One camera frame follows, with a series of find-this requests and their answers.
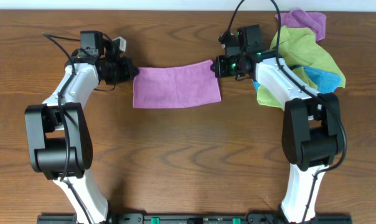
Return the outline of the purple microfiber cloth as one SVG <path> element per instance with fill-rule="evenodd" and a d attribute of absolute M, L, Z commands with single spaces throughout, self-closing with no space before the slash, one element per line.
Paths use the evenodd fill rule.
<path fill-rule="evenodd" d="M 140 67 L 133 82 L 133 107 L 179 109 L 221 101 L 211 60 L 168 68 Z"/>

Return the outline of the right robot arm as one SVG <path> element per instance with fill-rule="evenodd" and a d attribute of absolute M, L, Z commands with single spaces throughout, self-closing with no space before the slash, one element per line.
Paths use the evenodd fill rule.
<path fill-rule="evenodd" d="M 349 215 L 318 215 L 315 201 L 324 174 L 345 153 L 346 138 L 339 100 L 304 83 L 278 49 L 266 50 L 260 26 L 226 30 L 219 38 L 225 49 L 211 65 L 216 78 L 251 78 L 265 87 L 284 111 L 281 144 L 290 163 L 286 195 L 276 213 L 248 215 L 249 223 L 352 223 Z"/>

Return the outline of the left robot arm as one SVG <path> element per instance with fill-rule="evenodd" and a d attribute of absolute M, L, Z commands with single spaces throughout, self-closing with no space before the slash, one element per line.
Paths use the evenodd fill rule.
<path fill-rule="evenodd" d="M 93 177 L 93 144 L 83 109 L 101 82 L 116 86 L 139 70 L 126 51 L 126 40 L 83 30 L 80 46 L 67 54 L 65 74 L 41 104 L 24 112 L 32 169 L 59 186 L 75 212 L 39 215 L 38 223 L 119 223 Z"/>

